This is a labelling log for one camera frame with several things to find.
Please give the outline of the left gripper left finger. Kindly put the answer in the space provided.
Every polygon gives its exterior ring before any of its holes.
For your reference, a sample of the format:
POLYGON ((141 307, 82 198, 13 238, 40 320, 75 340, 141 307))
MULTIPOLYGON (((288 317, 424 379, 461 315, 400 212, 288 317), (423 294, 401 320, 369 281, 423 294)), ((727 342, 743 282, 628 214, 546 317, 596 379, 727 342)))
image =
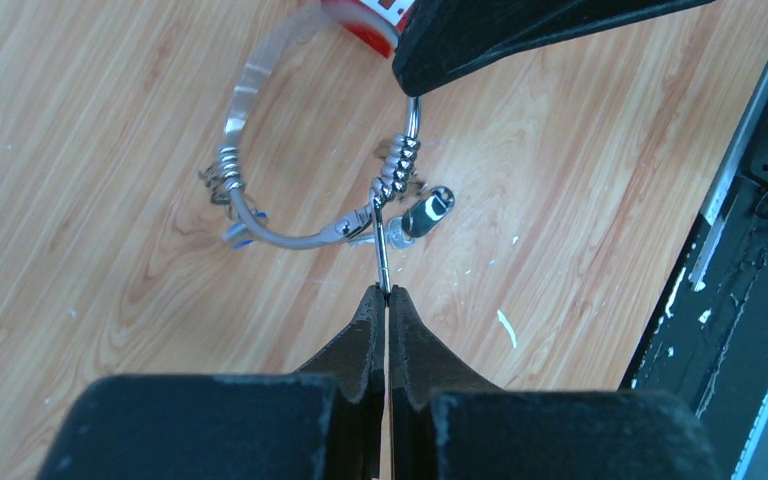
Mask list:
POLYGON ((351 320, 299 373, 336 381, 325 450, 326 479, 377 479, 385 404, 386 298, 367 288, 351 320))

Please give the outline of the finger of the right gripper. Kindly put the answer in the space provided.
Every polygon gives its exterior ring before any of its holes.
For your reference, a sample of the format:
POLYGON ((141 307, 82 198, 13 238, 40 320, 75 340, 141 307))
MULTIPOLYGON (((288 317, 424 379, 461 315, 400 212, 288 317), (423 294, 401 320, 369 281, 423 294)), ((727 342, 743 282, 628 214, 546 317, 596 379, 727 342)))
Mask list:
POLYGON ((417 1, 392 72, 425 95, 517 53, 705 5, 706 0, 417 1))

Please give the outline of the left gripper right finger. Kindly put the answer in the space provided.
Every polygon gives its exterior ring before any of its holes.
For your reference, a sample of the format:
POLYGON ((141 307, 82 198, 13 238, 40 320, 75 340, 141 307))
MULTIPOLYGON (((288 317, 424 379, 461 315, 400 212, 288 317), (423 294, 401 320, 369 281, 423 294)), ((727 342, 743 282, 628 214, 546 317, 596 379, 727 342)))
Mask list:
POLYGON ((429 403, 439 392, 498 391, 422 321, 407 289, 390 292, 388 323, 392 473, 436 477, 435 428, 429 403))

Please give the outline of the silver keyring with clips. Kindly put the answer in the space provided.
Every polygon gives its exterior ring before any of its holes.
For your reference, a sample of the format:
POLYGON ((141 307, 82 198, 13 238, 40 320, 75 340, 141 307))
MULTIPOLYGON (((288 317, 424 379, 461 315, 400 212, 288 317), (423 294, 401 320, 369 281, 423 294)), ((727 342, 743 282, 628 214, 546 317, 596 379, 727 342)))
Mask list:
MULTIPOLYGON (((213 157, 198 174, 227 221, 220 240, 242 222, 257 237, 247 246, 335 251, 352 245, 338 222, 372 189, 394 191, 389 220, 416 188, 421 98, 386 86, 370 57, 337 59, 350 32, 320 2, 291 7, 251 40, 227 87, 213 157)), ((389 247, 364 244, 374 283, 389 291, 389 247)))

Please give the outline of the blue key tag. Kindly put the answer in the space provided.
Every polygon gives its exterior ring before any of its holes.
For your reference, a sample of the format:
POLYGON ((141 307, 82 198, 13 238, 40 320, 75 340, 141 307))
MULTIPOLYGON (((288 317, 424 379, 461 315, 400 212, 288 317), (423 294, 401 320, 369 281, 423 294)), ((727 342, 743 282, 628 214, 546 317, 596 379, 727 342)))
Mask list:
MULTIPOLYGON (((254 210, 253 215, 261 226, 268 224, 268 215, 265 212, 254 210)), ((233 223, 221 237, 222 243, 232 249, 243 248, 257 240, 242 222, 233 223)))

